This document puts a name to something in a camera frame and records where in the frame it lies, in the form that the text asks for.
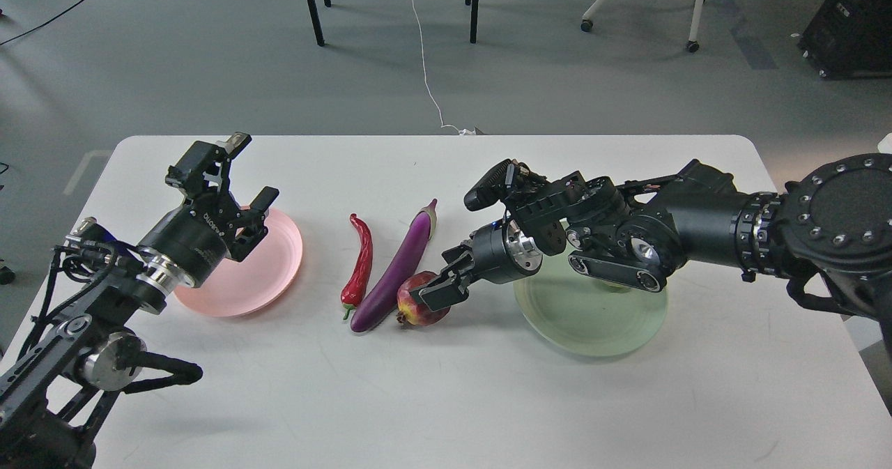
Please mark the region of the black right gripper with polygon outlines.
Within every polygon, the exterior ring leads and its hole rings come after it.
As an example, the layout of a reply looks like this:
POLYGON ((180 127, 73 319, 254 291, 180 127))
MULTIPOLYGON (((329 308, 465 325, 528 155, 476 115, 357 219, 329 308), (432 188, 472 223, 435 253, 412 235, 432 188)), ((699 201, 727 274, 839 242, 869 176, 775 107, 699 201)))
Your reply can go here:
POLYGON ((478 229, 470 243, 443 251, 442 272, 423 271, 417 286, 417 303, 432 312, 468 299, 477 279, 510 284, 539 272, 544 254, 516 222, 491 222, 478 229))

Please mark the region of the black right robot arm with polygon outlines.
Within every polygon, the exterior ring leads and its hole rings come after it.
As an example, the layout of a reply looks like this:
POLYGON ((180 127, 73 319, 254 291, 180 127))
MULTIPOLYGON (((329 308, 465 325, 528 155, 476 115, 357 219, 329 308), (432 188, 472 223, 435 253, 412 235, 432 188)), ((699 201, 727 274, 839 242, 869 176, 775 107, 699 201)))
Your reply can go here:
POLYGON ((676 174, 621 185, 577 171, 550 181, 505 159, 464 198, 470 211, 503 204, 503 218, 445 251, 446 266, 410 295, 432 311, 449 308, 474 282, 515 282, 563 252, 581 275, 657 293, 700 261, 737 267, 745 282, 786 279, 800 307, 870 318, 889 345, 890 165, 886 153, 854 155, 783 193, 747 194, 732 174, 695 159, 676 174))

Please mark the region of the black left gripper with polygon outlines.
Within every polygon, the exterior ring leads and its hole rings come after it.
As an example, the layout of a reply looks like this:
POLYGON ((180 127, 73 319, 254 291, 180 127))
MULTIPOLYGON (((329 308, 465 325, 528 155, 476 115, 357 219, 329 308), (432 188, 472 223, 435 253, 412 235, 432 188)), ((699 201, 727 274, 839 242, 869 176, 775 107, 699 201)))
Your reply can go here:
POLYGON ((279 196, 265 186, 247 209, 230 192, 230 168, 252 137, 236 132, 226 141, 195 141, 175 164, 165 183, 183 195, 182 208, 163 216, 137 244, 165 256, 184 272, 185 284, 201 287, 224 259, 242 262, 268 235, 265 220, 279 196))

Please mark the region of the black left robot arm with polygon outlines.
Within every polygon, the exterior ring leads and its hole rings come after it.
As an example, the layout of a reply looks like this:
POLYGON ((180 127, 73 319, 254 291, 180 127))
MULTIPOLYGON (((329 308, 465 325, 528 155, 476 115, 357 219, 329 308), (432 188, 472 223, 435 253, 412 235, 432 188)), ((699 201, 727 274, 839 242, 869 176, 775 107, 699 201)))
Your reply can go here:
POLYGON ((233 159, 251 142, 197 141, 165 181, 184 196, 137 245, 92 218, 55 247, 42 306, 18 361, 2 376, 3 468, 90 468, 95 440, 121 394, 190 385, 194 363, 147 351, 125 324, 159 314, 179 285, 200 287, 224 259, 240 262, 267 236, 278 190, 249 208, 230 192, 233 159))

